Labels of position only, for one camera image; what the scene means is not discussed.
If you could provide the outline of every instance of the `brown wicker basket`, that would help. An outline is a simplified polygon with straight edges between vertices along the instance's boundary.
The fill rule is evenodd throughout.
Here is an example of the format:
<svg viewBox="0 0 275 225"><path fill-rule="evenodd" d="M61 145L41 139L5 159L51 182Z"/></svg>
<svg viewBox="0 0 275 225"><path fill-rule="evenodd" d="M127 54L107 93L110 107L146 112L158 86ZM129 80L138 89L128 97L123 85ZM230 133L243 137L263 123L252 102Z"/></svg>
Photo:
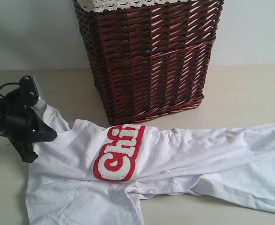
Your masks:
<svg viewBox="0 0 275 225"><path fill-rule="evenodd" d="M223 0L85 12L79 30L111 125L194 109L203 99Z"/></svg>

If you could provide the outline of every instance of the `white t-shirt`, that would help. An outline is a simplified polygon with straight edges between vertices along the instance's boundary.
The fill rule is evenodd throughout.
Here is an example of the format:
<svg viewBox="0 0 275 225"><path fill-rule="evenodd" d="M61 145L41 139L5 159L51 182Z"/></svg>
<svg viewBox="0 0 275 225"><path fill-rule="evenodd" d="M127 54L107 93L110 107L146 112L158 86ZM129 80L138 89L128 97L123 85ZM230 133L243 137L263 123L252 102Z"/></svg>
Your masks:
<svg viewBox="0 0 275 225"><path fill-rule="evenodd" d="M211 195L275 212L275 123L252 128L74 126L51 106L58 132L34 146L26 204L31 225L142 225L140 199Z"/></svg>

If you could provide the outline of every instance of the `table surface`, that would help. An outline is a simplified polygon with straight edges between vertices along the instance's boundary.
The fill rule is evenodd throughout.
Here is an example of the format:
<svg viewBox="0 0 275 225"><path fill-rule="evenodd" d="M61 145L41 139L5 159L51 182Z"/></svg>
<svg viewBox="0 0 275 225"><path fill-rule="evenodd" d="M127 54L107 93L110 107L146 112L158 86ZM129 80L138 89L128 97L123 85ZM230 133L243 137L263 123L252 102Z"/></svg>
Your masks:
<svg viewBox="0 0 275 225"><path fill-rule="evenodd" d="M108 127L90 70L1 71L0 85L35 75L47 102L70 123L90 120ZM144 123L159 129L250 127L275 122L275 65L210 67L201 106ZM0 137L0 225L28 225L28 165ZM210 196L160 195L141 201L145 225L275 224L275 214Z"/></svg>

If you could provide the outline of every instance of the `wicker basket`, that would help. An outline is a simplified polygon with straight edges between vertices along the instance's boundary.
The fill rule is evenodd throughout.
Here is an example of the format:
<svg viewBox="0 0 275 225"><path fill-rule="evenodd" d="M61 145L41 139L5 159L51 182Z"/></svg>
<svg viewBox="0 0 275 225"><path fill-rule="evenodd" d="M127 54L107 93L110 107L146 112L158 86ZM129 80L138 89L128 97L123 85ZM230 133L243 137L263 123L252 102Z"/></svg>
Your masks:
<svg viewBox="0 0 275 225"><path fill-rule="evenodd" d="M79 30L111 125L199 106L223 0L85 12Z"/></svg>

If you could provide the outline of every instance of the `lace trim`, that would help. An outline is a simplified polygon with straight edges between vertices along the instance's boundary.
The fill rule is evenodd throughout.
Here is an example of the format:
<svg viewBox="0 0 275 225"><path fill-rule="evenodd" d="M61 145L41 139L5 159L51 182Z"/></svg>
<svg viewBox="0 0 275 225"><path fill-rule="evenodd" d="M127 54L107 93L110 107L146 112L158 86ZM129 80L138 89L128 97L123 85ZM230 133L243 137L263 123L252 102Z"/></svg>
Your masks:
<svg viewBox="0 0 275 225"><path fill-rule="evenodd" d="M154 4L176 3L178 0L77 0L82 9L86 12L101 13L104 10L113 11L130 7L151 6Z"/></svg>

